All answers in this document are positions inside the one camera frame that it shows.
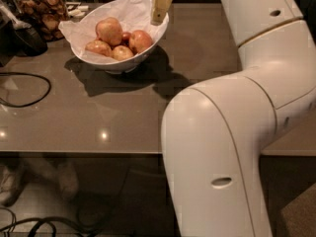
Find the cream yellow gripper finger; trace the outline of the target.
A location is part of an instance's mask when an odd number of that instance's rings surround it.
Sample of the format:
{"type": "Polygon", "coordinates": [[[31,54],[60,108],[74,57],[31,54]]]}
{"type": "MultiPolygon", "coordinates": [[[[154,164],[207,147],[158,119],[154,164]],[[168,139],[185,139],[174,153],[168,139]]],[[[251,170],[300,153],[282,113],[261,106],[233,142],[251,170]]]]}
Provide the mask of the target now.
{"type": "Polygon", "coordinates": [[[167,16],[173,0],[151,0],[151,24],[161,25],[167,16]]]}

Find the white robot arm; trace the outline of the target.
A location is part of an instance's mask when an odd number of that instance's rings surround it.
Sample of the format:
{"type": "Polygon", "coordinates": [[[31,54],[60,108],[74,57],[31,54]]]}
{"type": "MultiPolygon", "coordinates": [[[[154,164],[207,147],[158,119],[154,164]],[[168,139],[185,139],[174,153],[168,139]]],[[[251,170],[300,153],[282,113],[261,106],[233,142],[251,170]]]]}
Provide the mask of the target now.
{"type": "Polygon", "coordinates": [[[221,0],[241,71],[196,83],[162,119],[182,237],[273,237],[261,151],[315,106],[315,43],[294,0],[221,0]]]}

